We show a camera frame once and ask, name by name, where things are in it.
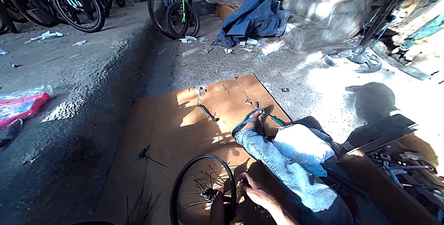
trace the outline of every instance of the flip-flop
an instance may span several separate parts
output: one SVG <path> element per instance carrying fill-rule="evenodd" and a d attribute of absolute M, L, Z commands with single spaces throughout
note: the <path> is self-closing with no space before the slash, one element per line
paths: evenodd
<path fill-rule="evenodd" d="M 262 111 L 261 114 L 259 114 L 258 116 L 249 118 L 251 114 L 255 113 L 256 111 Z M 234 138 L 236 136 L 236 134 L 247 125 L 247 123 L 255 123 L 258 121 L 258 117 L 260 115 L 264 115 L 265 114 L 265 110 L 262 108 L 257 108 L 255 110 L 253 110 L 252 112 L 248 113 L 247 116 L 244 118 L 244 120 L 242 120 L 242 122 L 238 125 L 236 125 L 236 127 L 231 131 L 231 136 Z"/>

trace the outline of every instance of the screwdriver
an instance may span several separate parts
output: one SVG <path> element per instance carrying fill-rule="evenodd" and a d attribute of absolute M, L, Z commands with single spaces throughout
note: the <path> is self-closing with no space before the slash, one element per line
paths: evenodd
<path fill-rule="evenodd" d="M 280 125 L 280 126 L 284 126 L 284 122 L 282 122 L 281 120 L 279 120 L 277 117 L 274 117 L 274 116 L 270 116 L 270 114 L 268 114 L 268 113 L 266 113 L 269 117 L 271 117 L 271 119 L 273 120 L 273 121 L 275 121 L 278 125 Z"/>

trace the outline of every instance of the concrete floor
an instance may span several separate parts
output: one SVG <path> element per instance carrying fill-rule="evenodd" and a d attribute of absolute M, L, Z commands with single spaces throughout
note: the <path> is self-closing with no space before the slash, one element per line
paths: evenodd
<path fill-rule="evenodd" d="M 207 37 L 210 44 L 218 35 L 222 21 L 211 16 L 201 18 L 201 24 L 197 39 Z M 317 52 L 326 53 L 332 49 L 330 46 L 308 51 L 282 46 L 268 56 L 262 55 L 263 61 L 260 61 L 260 49 L 250 53 L 238 45 L 233 48 L 233 54 L 225 54 L 223 47 L 214 46 L 212 51 L 203 55 L 199 52 L 205 44 L 199 41 L 185 44 L 161 34 L 157 40 L 158 44 L 150 54 L 156 60 L 146 73 L 148 83 L 144 96 L 157 96 L 186 87 L 205 87 L 219 80 L 252 73 L 292 120 L 313 116 L 336 142 L 344 143 L 350 132 L 367 122 L 356 114 L 354 93 L 345 91 L 345 87 L 379 82 L 394 92 L 395 106 L 399 109 L 396 113 L 421 124 L 434 141 L 440 137 L 438 132 L 442 130 L 442 121 L 437 117 L 438 113 L 443 113 L 439 97 L 443 86 L 419 81 L 387 63 L 378 72 L 360 74 L 348 67 L 333 68 L 325 64 Z M 282 92 L 281 88 L 290 91 Z M 372 101 L 375 103 L 370 107 L 377 107 L 377 103 L 383 100 L 376 97 Z"/>
<path fill-rule="evenodd" d="M 197 38 L 205 36 L 210 43 L 222 21 L 202 17 L 201 25 Z M 95 34 L 59 25 L 51 30 L 66 36 L 23 44 L 43 29 L 22 28 L 21 34 L 0 36 L 1 47 L 9 52 L 0 56 L 0 94 L 51 84 L 55 97 L 0 149 L 0 213 L 5 214 L 0 224 L 70 223 L 92 217 L 134 96 L 205 87 L 235 76 L 255 74 L 292 120 L 311 115 L 338 143 L 367 122 L 357 115 L 354 94 L 345 87 L 381 82 L 394 92 L 398 112 L 421 124 L 424 140 L 442 140 L 442 85 L 416 80 L 386 63 L 371 74 L 331 68 L 317 53 L 331 47 L 294 51 L 282 46 L 263 55 L 263 61 L 259 49 L 249 53 L 241 46 L 234 47 L 233 54 L 215 46 L 203 55 L 199 51 L 205 44 L 199 41 L 184 44 L 159 33 L 152 37 L 156 32 L 146 3 L 114 9 L 105 30 Z M 87 43 L 72 46 L 81 40 Z"/>

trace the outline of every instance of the cardboard box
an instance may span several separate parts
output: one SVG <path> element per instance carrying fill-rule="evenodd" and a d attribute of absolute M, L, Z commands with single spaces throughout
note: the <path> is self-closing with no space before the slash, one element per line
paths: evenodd
<path fill-rule="evenodd" d="M 169 203 L 175 179 L 182 167 L 198 155 L 214 154 L 228 161 L 235 179 L 246 170 L 252 174 L 255 160 L 231 137 L 231 130 L 253 110 L 246 103 L 247 98 L 258 101 L 259 106 L 270 115 L 286 124 L 290 123 L 288 116 L 254 75 L 210 84 L 206 92 L 201 91 L 200 96 L 192 88 L 186 88 L 158 97 L 137 99 L 132 106 L 125 133 L 103 188 L 95 219 L 124 224 L 127 210 L 133 207 L 141 193 L 141 187 L 144 186 L 139 204 L 141 207 L 147 203 L 151 191 L 154 196 L 163 191 L 156 205 L 160 207 L 148 216 L 146 224 L 171 224 Z M 213 122 L 208 118 L 197 106 L 198 103 L 219 120 Z M 277 133 L 279 125 L 268 116 L 264 117 L 263 124 L 268 135 Z M 136 159 L 136 155 L 148 145 L 150 158 L 165 165 L 166 169 L 153 162 Z M 281 194 L 275 193 L 281 184 L 273 181 L 273 177 L 267 172 L 265 170 L 262 174 L 265 181 L 259 181 L 260 174 L 254 176 L 255 180 L 260 184 L 275 182 L 277 187 L 265 187 L 280 202 L 286 202 L 285 190 Z M 215 182 L 218 175 L 214 174 L 211 182 Z M 209 217 L 208 209 L 200 206 L 193 209 L 199 215 L 196 217 Z M 207 221 L 184 224 L 207 224 Z"/>
<path fill-rule="evenodd" d="M 225 18 L 227 18 L 228 15 L 230 15 L 237 9 L 239 9 L 239 7 L 216 4 L 216 13 L 219 15 L 220 18 L 222 18 L 223 21 L 225 21 Z"/>

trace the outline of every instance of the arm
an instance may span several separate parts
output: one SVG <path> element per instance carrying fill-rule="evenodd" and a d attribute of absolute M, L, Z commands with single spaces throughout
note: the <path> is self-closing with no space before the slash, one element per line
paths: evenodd
<path fill-rule="evenodd" d="M 247 172 L 241 174 L 241 189 L 247 193 L 247 196 L 257 205 L 263 206 L 270 212 L 274 221 L 278 225 L 299 225 L 297 221 L 279 204 L 279 202 L 270 194 L 265 192 L 258 183 L 256 183 Z"/>

